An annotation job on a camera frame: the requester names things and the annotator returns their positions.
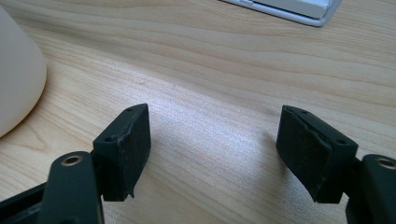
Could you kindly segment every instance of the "black plastic part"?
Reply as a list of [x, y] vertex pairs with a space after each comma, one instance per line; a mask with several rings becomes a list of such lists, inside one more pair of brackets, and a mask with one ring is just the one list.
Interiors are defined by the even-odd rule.
[[134, 197], [134, 186], [143, 172], [151, 148], [149, 106], [125, 109], [93, 141], [92, 156], [98, 187], [105, 201], [123, 202]]
[[284, 105], [276, 148], [315, 202], [340, 202], [358, 144], [315, 115]]
[[37, 223], [104, 223], [90, 153], [72, 152], [53, 162]]
[[379, 155], [363, 157], [361, 186], [374, 223], [396, 223], [396, 160]]
[[34, 224], [41, 208], [45, 183], [0, 203], [0, 224]]

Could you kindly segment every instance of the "wooden desk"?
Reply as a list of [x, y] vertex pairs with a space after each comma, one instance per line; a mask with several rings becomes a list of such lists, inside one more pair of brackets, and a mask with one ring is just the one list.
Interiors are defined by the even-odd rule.
[[152, 149], [106, 223], [345, 223], [276, 153], [282, 105], [396, 157], [396, 4], [346, 0], [322, 28], [216, 0], [0, 1], [48, 60], [32, 113], [0, 139], [0, 200], [47, 179], [125, 107]]

